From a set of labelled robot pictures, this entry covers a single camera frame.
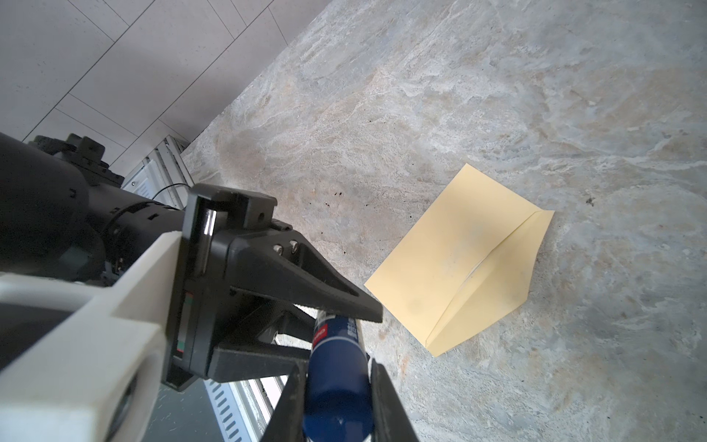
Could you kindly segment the tan kraft paper envelope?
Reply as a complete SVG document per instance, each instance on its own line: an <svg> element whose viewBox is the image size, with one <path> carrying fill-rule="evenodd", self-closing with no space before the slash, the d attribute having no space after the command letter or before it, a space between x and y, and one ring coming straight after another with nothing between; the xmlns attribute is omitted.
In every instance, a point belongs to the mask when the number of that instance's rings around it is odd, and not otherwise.
<svg viewBox="0 0 707 442"><path fill-rule="evenodd" d="M553 215L466 165L365 286L438 357L526 302Z"/></svg>

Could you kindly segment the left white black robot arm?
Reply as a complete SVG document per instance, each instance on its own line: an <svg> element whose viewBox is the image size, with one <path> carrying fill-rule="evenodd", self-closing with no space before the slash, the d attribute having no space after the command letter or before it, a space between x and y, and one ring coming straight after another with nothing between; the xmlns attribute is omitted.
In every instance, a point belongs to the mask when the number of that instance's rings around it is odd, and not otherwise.
<svg viewBox="0 0 707 442"><path fill-rule="evenodd" d="M230 382L287 374L314 339L308 309L380 322L381 304L338 273L274 197L197 184L183 209L129 193L104 148L73 134L1 138L1 267L114 285L163 234L180 233L162 380Z"/></svg>

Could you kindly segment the blue white glue stick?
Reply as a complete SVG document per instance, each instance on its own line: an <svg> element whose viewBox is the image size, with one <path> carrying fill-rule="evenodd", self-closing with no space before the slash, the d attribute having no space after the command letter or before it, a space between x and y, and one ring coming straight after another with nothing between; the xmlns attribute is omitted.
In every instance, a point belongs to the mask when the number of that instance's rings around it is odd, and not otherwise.
<svg viewBox="0 0 707 442"><path fill-rule="evenodd" d="M357 321L320 311L307 367L303 418L310 441L364 441L372 433L367 363Z"/></svg>

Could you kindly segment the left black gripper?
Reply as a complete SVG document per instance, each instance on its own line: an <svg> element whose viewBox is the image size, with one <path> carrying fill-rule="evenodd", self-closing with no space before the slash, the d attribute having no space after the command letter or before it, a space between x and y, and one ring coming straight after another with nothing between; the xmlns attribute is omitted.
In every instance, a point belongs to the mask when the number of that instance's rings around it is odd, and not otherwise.
<svg viewBox="0 0 707 442"><path fill-rule="evenodd" d="M274 342L278 333L309 340L309 317L294 305L382 322L380 302L275 220L276 205L262 193L191 188L169 306L164 385L184 390L197 379L270 378L307 364L309 349Z"/></svg>

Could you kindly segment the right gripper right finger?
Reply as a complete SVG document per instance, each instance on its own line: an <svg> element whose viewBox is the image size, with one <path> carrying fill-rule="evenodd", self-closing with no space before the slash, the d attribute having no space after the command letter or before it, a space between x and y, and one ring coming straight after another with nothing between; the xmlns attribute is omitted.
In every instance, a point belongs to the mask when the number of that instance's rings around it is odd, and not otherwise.
<svg viewBox="0 0 707 442"><path fill-rule="evenodd" d="M374 428L371 440L377 442L418 442L414 427L386 368L371 360L370 375Z"/></svg>

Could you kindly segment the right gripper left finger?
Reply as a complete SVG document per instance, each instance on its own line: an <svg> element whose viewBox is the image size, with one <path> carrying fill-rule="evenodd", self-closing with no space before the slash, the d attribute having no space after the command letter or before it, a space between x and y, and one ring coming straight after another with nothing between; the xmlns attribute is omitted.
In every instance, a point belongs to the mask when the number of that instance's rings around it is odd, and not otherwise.
<svg viewBox="0 0 707 442"><path fill-rule="evenodd" d="M305 442L303 420L307 365L297 363L263 433L261 442Z"/></svg>

